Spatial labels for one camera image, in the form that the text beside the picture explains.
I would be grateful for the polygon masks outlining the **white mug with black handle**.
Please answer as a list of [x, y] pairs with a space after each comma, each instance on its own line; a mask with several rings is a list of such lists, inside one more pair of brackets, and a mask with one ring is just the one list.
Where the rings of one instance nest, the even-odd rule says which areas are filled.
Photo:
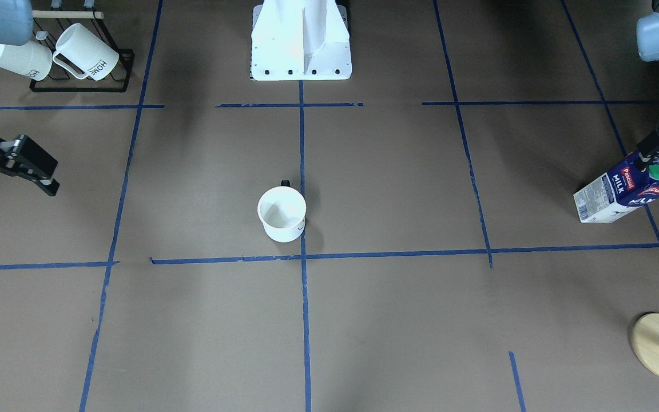
[[259, 198], [257, 213], [266, 235], [278, 243], [290, 243], [303, 234], [307, 203], [288, 179]]

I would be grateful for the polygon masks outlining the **white ribbed HOME mug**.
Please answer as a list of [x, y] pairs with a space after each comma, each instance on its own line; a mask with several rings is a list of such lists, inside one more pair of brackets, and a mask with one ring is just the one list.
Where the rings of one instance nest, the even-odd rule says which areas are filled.
[[116, 68], [120, 54], [84, 25], [74, 23], [58, 37], [52, 60], [76, 79], [99, 81]]

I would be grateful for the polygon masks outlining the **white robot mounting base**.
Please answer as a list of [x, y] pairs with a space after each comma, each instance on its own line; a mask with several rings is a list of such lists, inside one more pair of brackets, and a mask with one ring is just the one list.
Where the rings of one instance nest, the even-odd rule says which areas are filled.
[[254, 81], [344, 81], [351, 62], [350, 2], [264, 1], [253, 8]]

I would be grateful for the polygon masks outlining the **blue and white milk carton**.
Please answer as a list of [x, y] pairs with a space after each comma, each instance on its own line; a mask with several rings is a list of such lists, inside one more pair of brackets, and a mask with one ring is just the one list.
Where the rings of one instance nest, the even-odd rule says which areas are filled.
[[659, 159], [644, 162], [638, 151], [573, 195], [582, 223], [612, 223], [659, 199]]

